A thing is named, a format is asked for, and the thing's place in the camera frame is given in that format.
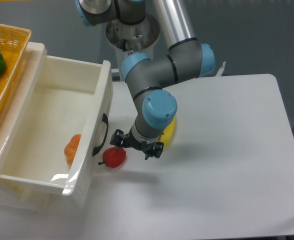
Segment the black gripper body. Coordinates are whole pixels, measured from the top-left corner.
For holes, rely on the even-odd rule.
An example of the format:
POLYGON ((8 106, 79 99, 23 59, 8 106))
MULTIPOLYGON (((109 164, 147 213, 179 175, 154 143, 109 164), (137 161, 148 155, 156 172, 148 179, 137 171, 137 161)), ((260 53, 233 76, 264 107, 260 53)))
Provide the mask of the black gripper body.
POLYGON ((147 151, 155 145, 155 142, 147 140, 137 140, 130 131, 123 139, 123 148, 133 148, 138 151, 147 151))

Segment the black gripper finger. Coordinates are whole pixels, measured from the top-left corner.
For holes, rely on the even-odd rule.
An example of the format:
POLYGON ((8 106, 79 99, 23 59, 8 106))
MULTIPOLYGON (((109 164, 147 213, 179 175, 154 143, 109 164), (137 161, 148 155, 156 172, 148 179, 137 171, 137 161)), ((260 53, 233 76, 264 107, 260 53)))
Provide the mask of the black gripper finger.
POLYGON ((118 152, 120 148, 124 146, 124 137, 126 135, 120 129, 116 129, 110 138, 109 144, 116 147, 116 151, 118 152))
POLYGON ((164 150, 164 143, 163 142, 155 142, 153 144, 149 144, 146 146, 142 152, 145 154, 144 159, 148 160, 149 158, 156 158, 159 159, 164 150))

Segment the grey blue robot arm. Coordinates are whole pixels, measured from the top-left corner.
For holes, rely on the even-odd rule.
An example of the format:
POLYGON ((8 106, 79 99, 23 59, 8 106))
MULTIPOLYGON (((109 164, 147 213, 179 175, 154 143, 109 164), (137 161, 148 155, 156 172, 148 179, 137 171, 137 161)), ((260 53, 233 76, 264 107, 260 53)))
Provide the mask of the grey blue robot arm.
POLYGON ((166 87, 210 75, 216 61, 212 48, 195 35, 182 0, 155 0, 157 18, 143 0, 77 0, 83 23, 107 23, 106 37, 124 56, 117 63, 137 116, 128 133, 116 130, 110 144, 133 148, 146 158, 159 158, 159 141, 177 112, 166 87))

